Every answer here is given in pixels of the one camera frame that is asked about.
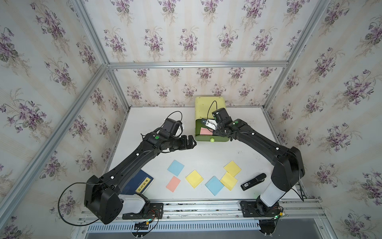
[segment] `purple flower pattern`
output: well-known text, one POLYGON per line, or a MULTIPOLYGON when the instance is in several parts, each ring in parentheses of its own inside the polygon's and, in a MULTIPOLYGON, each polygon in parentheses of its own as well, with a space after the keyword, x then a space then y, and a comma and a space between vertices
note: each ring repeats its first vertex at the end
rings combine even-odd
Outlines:
POLYGON ((250 92, 253 92, 253 86, 249 84, 243 84, 239 89, 239 98, 241 101, 245 100, 250 92))
POLYGON ((106 105, 104 101, 104 96, 102 95, 102 91, 98 87, 93 91, 93 94, 90 96, 90 100, 92 101, 93 105, 97 105, 99 111, 105 112, 106 105))
POLYGON ((52 178, 51 181, 60 181, 60 175, 64 174, 66 176, 67 170, 66 164, 60 163, 56 156, 51 156, 48 163, 45 164, 45 167, 42 169, 40 179, 44 179, 48 176, 52 178))
POLYGON ((149 77, 147 76, 147 72, 149 71, 150 69, 134 69, 133 71, 135 73, 137 73, 137 78, 139 79, 139 81, 142 81, 143 83, 146 83, 149 81, 149 77))
POLYGON ((200 3, 204 6, 204 11, 202 12, 204 21, 208 21, 208 25, 213 23, 216 16, 216 8, 218 3, 223 0, 200 0, 200 3))
POLYGON ((314 95, 308 96, 308 103, 304 106, 302 110, 305 114, 302 117, 310 118, 313 112, 321 112, 324 110, 324 105, 327 105, 322 99, 324 96, 320 94, 320 91, 317 91, 314 95))
POLYGON ((338 92, 333 98, 336 99, 333 107, 350 109, 350 103, 359 105, 363 99, 369 100, 374 92, 374 86, 377 80, 382 81, 382 75, 370 76, 371 71, 364 70, 361 75, 351 77, 349 81, 344 82, 345 91, 338 92))
POLYGON ((118 133, 119 130, 121 129, 121 123, 120 122, 117 122, 114 126, 113 126, 113 129, 115 129, 115 133, 118 133))
POLYGON ((160 30, 162 30, 162 28, 159 27, 154 27, 153 30, 146 29, 145 32, 148 36, 144 36, 144 45, 150 47, 147 53, 155 62, 160 60, 160 57, 162 56, 160 52, 163 51, 164 42, 158 33, 160 30))
POLYGON ((173 100, 172 103, 171 103, 171 106, 174 106, 174 107, 184 107, 185 104, 183 103, 183 101, 179 101, 179 100, 173 100))
POLYGON ((287 50, 285 53, 284 53, 284 58, 288 58, 290 53, 292 52, 293 48, 295 47, 295 44, 298 40, 298 37, 300 36, 300 33, 301 33, 301 30, 298 30, 297 31, 297 34, 295 36, 293 36, 288 44, 287 44, 287 47, 289 47, 289 50, 287 50))
POLYGON ((145 106, 145 107, 157 107, 158 104, 156 102, 151 101, 151 100, 145 99, 143 106, 145 106))
POLYGON ((322 143, 320 143, 318 147, 322 148, 322 151, 327 151, 330 154, 332 153, 332 149, 334 149, 335 152, 340 151, 342 148, 346 150, 353 137, 362 139, 360 132, 349 130, 349 126, 346 123, 343 123, 341 126, 333 125, 332 128, 328 129, 328 133, 329 136, 320 138, 322 143))
POLYGON ((275 119, 275 113, 273 112, 273 107, 271 107, 267 112, 268 112, 269 118, 271 120, 274 120, 275 119))
POLYGON ((20 54, 15 49, 15 45, 12 43, 11 37, 14 34, 9 28, 4 28, 0 37, 0 60, 5 62, 3 65, 5 68, 11 68, 13 73, 18 75, 20 68, 29 76, 30 66, 27 65, 29 60, 24 60, 21 57, 24 54, 20 54))
POLYGON ((162 7, 162 15, 164 17, 164 20, 169 21, 169 25, 175 22, 175 7, 176 7, 176 1, 180 2, 180 0, 158 0, 159 5, 162 7))
MULTIPOLYGON (((1 168, 0 171, 2 171, 4 168, 4 165, 0 164, 0 168, 1 168)), ((14 185, 16 180, 10 179, 12 173, 13 173, 13 170, 10 170, 8 171, 8 173, 4 175, 0 175, 0 197, 5 197, 14 185)))
POLYGON ((117 7, 117 15, 120 17, 120 21, 127 26, 133 22, 133 18, 130 13, 130 2, 134 0, 110 0, 110 3, 117 7))
POLYGON ((93 74, 96 73, 98 69, 98 64, 95 62, 96 57, 94 56, 94 51, 85 42, 86 37, 81 37, 81 42, 77 42, 76 46, 79 49, 79 56, 81 57, 82 63, 87 63, 89 71, 93 74))
POLYGON ((68 64, 60 61, 59 58, 57 61, 54 59, 49 59, 49 62, 44 62, 46 68, 50 71, 50 80, 56 83, 61 83, 64 87, 64 90, 69 94, 77 95, 76 93, 76 82, 74 82, 68 72, 68 64))
POLYGON ((211 92, 214 94, 214 96, 222 96, 223 92, 225 92, 227 89, 225 86, 222 86, 221 84, 214 84, 214 87, 211 89, 211 92))
POLYGON ((360 44, 356 47, 356 49, 359 48, 362 52, 356 57, 365 57, 367 54, 372 53, 373 48, 379 48, 378 43, 382 39, 382 16, 374 17, 370 19, 370 21, 372 21, 369 24, 370 32, 366 34, 364 39, 360 39, 360 44))
MULTIPOLYGON (((11 222, 17 220, 16 216, 11 217, 11 222)), ((2 232, 3 239, 29 239, 32 237, 33 232, 31 232, 31 227, 25 227, 23 229, 19 229, 15 224, 7 224, 2 232)))
POLYGON ((170 73, 171 80, 174 80, 174 83, 178 82, 180 77, 180 71, 183 70, 183 68, 171 68, 167 69, 167 71, 170 73))
POLYGON ((92 159, 91 153, 92 151, 85 149, 83 154, 77 155, 76 164, 79 165, 80 172, 85 170, 93 172, 93 169, 97 170, 97 163, 92 159))
POLYGON ((308 2, 310 2, 310 0, 287 0, 286 1, 286 5, 288 6, 288 9, 286 10, 286 13, 284 14, 284 20, 283 20, 283 21, 288 21, 286 26, 293 23, 300 9, 303 7, 305 3, 308 3, 308 2))
POLYGON ((346 237, 353 236, 361 239, 377 239, 377 235, 373 232, 377 229, 378 224, 372 224, 366 221, 371 221, 371 216, 362 214, 358 215, 353 210, 348 214, 348 219, 340 218, 337 223, 342 227, 339 232, 346 237))
POLYGON ((118 98, 113 96, 113 97, 109 97, 109 104, 110 104, 110 108, 116 113, 116 114, 119 114, 120 111, 119 111, 119 107, 118 107, 118 98))
POLYGON ((260 35, 257 35, 252 42, 252 45, 256 48, 251 51, 251 57, 253 60, 259 60, 262 56, 265 56, 269 46, 272 44, 272 32, 277 28, 271 27, 269 30, 261 29, 260 35))
POLYGON ((288 74, 286 78, 286 83, 284 85, 284 94, 288 94, 292 87, 298 86, 301 78, 298 76, 298 71, 294 69, 291 73, 288 74))
POLYGON ((104 146, 104 152, 101 154, 101 158, 103 159, 104 163, 107 163, 109 160, 111 151, 111 148, 108 148, 106 145, 104 146))
POLYGON ((250 99, 248 103, 245 104, 246 106, 259 106, 260 103, 256 99, 250 99))
POLYGON ((298 146, 301 146, 301 145, 310 146, 311 141, 313 141, 310 135, 311 135, 311 130, 308 128, 308 126, 303 129, 299 128, 297 132, 297 136, 295 138, 295 143, 298 144, 298 146))
POLYGON ((321 23, 319 30, 322 31, 321 35, 326 35, 333 28, 333 24, 340 16, 346 16, 349 12, 349 0, 335 0, 331 1, 326 10, 327 16, 321 23))
POLYGON ((195 35, 195 31, 197 29, 199 28, 191 27, 190 30, 187 30, 186 28, 182 29, 184 36, 183 34, 180 36, 179 45, 183 46, 181 56, 184 56, 186 61, 191 60, 192 57, 195 55, 196 45, 198 44, 197 37, 195 35))
POLYGON ((123 38, 118 35, 118 32, 120 31, 120 28, 113 28, 110 30, 104 30, 106 41, 105 46, 111 47, 112 51, 112 57, 116 58, 119 62, 123 62, 125 60, 125 42, 123 41, 123 38))
POLYGON ((280 139, 281 143, 283 145, 287 145, 288 144, 288 141, 289 141, 289 138, 288 138, 288 132, 287 132, 287 129, 284 129, 282 131, 280 131, 278 134, 277 134, 277 137, 280 139))
POLYGON ((168 93, 171 92, 171 90, 163 84, 157 84, 155 92, 158 94, 161 101, 163 100, 164 102, 166 102, 168 99, 168 93))
POLYGON ((200 83, 201 86, 206 85, 210 82, 208 79, 211 79, 212 73, 212 68, 198 68, 196 72, 196 74, 199 75, 197 82, 200 83))
POLYGON ((228 83, 231 84, 231 86, 236 85, 238 82, 240 82, 240 79, 243 78, 243 74, 245 73, 245 68, 238 67, 238 68, 231 68, 228 74, 230 77, 228 78, 228 83))
POLYGON ((325 76, 333 71, 333 68, 336 63, 337 57, 344 56, 341 50, 336 52, 333 51, 333 48, 329 47, 326 53, 320 54, 320 57, 315 60, 317 66, 309 72, 309 80, 312 84, 315 82, 320 82, 320 77, 325 78, 325 76))
POLYGON ((49 10, 49 8, 42 4, 42 1, 37 3, 32 2, 30 4, 32 9, 36 12, 36 22, 41 25, 43 34, 50 34, 53 38, 52 44, 56 47, 57 51, 60 49, 68 55, 70 51, 68 42, 69 40, 64 38, 66 34, 64 28, 61 26, 61 20, 57 18, 56 14, 49 10))
POLYGON ((244 25, 244 31, 251 30, 253 25, 257 24, 256 19, 261 17, 262 10, 265 8, 266 0, 245 0, 242 10, 247 13, 241 18, 241 26, 244 25))
POLYGON ((185 98, 190 102, 194 98, 194 94, 197 92, 197 88, 190 83, 186 83, 182 89, 182 92, 185 95, 185 98))
POLYGON ((52 120, 47 121, 45 119, 47 115, 40 110, 40 104, 18 98, 21 94, 21 88, 17 89, 14 94, 11 90, 10 101, 12 103, 0 106, 2 113, 11 115, 11 117, 7 117, 7 124, 5 126, 14 126, 17 133, 28 128, 30 131, 29 137, 37 142, 41 142, 41 137, 49 138, 53 132, 50 126, 52 120))
MULTIPOLYGON (((80 208, 80 202, 78 200, 74 200, 72 196, 73 191, 69 190, 68 192, 64 193, 62 195, 62 198, 60 200, 60 212, 63 217, 68 216, 71 217, 74 215, 76 209, 80 208)), ((49 212, 56 216, 56 221, 60 220, 61 217, 58 214, 58 210, 55 208, 57 206, 58 201, 54 202, 54 207, 49 209, 49 212)))
POLYGON ((74 137, 78 136, 78 139, 84 143, 84 141, 89 142, 90 138, 90 128, 86 128, 87 123, 85 122, 85 118, 79 115, 77 119, 74 120, 73 125, 69 128, 69 133, 74 137))
POLYGON ((235 106, 234 100, 225 101, 226 106, 235 106))
POLYGON ((97 120, 95 123, 95 127, 97 128, 99 135, 103 135, 103 136, 105 136, 105 138, 110 137, 110 130, 107 128, 105 118, 97 120))
POLYGON ((220 42, 220 53, 224 53, 224 56, 229 54, 229 52, 232 49, 232 43, 234 40, 237 40, 239 35, 236 34, 236 31, 238 29, 232 29, 230 25, 228 25, 228 28, 224 25, 222 29, 222 33, 220 33, 217 37, 220 42))
POLYGON ((128 86, 127 87, 127 96, 131 97, 131 100, 136 104, 139 105, 142 99, 142 94, 139 91, 139 86, 128 86))
POLYGON ((334 167, 334 163, 328 165, 321 163, 319 171, 315 172, 313 175, 315 179, 313 183, 319 187, 325 184, 330 184, 333 188, 336 188, 338 186, 337 183, 340 181, 336 176, 337 173, 338 169, 334 167))
POLYGON ((264 91, 264 93, 263 93, 264 98, 262 99, 262 101, 265 102, 265 100, 268 98, 270 89, 272 89, 272 86, 270 86, 269 89, 266 89, 266 90, 264 91))
POLYGON ((291 103, 283 107, 283 112, 280 115, 280 123, 283 124, 287 119, 293 119, 293 115, 295 113, 293 112, 293 106, 291 103))
POLYGON ((276 70, 277 67, 260 67, 259 81, 261 81, 261 83, 266 82, 269 78, 269 75, 276 70))
POLYGON ((363 180, 355 180, 349 182, 350 185, 353 185, 352 188, 348 191, 354 199, 357 201, 364 201, 367 206, 369 202, 372 201, 376 206, 382 205, 382 177, 381 173, 375 170, 370 171, 369 173, 362 173, 363 180))

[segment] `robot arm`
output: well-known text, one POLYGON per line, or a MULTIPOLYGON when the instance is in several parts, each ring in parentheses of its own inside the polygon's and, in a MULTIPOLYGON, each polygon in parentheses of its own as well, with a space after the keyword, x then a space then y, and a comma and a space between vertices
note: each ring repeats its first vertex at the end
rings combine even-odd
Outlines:
POLYGON ((232 121, 224 108, 212 112, 216 120, 214 135, 239 140, 263 155, 274 167, 271 183, 256 199, 257 212, 264 216, 275 203, 305 175, 300 151, 287 148, 252 129, 241 119, 232 121))
POLYGON ((85 206, 104 224, 112 222, 122 210, 118 195, 130 179, 163 150, 186 150, 195 147, 192 135, 175 137, 180 121, 166 119, 162 127, 146 134, 139 146, 119 165, 102 175, 88 179, 85 190, 85 206))

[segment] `black cable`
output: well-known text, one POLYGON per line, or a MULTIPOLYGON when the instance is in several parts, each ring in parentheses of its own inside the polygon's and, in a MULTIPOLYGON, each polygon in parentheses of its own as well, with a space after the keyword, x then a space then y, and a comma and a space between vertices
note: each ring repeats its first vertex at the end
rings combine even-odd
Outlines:
POLYGON ((216 110, 217 110, 217 102, 216 102, 216 101, 213 101, 212 104, 210 105, 210 108, 208 109, 208 112, 207 112, 207 117, 206 117, 207 122, 209 122, 209 121, 208 121, 208 115, 210 114, 210 109, 211 109, 211 106, 214 104, 214 102, 216 103, 216 110))
POLYGON ((105 182, 101 182, 101 183, 99 183, 99 184, 89 184, 89 183, 87 183, 87 182, 75 182, 75 183, 70 184, 67 188, 65 188, 65 190, 61 193, 60 197, 58 198, 58 202, 57 202, 57 210, 58 210, 58 214, 60 215, 60 218, 61 218, 65 223, 67 223, 67 224, 69 224, 69 225, 72 225, 72 226, 87 226, 87 225, 90 225, 90 224, 95 223, 96 221, 98 221, 99 219, 97 219, 97 220, 95 220, 95 221, 93 221, 93 222, 91 222, 91 223, 88 223, 88 224, 82 224, 82 225, 78 225, 78 224, 73 224, 73 223, 67 222, 67 221, 64 219, 64 217, 62 216, 62 214, 61 214, 61 211, 60 211, 60 201, 61 201, 62 195, 64 195, 65 191, 66 191, 68 188, 70 188, 71 186, 75 185, 75 184, 100 185, 100 184, 104 184, 104 183, 106 183, 107 181, 105 181, 105 182))
POLYGON ((298 192, 295 189, 292 189, 295 193, 297 193, 298 197, 301 199, 301 201, 304 201, 304 199, 298 194, 298 192))
POLYGON ((155 226, 153 227, 153 228, 151 228, 147 233, 146 233, 146 235, 149 233, 149 232, 151 232, 157 225, 158 225, 158 222, 159 222, 159 213, 158 213, 158 220, 157 220, 157 224, 155 224, 155 226))

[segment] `wire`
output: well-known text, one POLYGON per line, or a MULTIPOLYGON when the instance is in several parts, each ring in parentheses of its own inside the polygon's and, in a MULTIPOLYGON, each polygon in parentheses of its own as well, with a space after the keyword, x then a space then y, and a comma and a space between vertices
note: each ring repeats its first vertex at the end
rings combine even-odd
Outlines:
POLYGON ((211 106, 214 104, 214 102, 216 103, 216 110, 217 110, 217 102, 216 102, 216 101, 213 101, 212 104, 210 105, 210 108, 208 109, 208 112, 207 112, 207 117, 206 117, 207 122, 209 122, 209 121, 208 121, 208 115, 210 114, 210 109, 211 109, 211 106))
POLYGON ((301 201, 304 201, 304 199, 298 194, 298 192, 295 189, 292 189, 295 193, 297 193, 298 197, 301 199, 301 201))
POLYGON ((98 221, 99 219, 97 219, 97 220, 95 220, 95 221, 93 221, 93 222, 91 222, 91 223, 88 223, 88 224, 81 224, 81 225, 73 224, 73 223, 67 222, 67 221, 64 219, 64 217, 62 216, 62 214, 61 214, 61 211, 60 211, 60 201, 61 201, 62 195, 64 195, 65 191, 66 191, 68 188, 70 188, 71 186, 75 185, 75 184, 101 185, 101 184, 106 183, 107 181, 105 181, 105 182, 101 182, 101 183, 99 183, 99 184, 90 184, 90 183, 87 183, 87 182, 75 182, 75 183, 70 184, 67 188, 65 188, 65 190, 61 193, 60 197, 58 198, 58 202, 57 202, 57 210, 58 210, 58 214, 60 215, 60 218, 61 218, 65 223, 67 223, 67 224, 69 224, 69 225, 72 225, 72 226, 87 226, 87 225, 90 225, 90 224, 95 223, 96 221, 98 221))

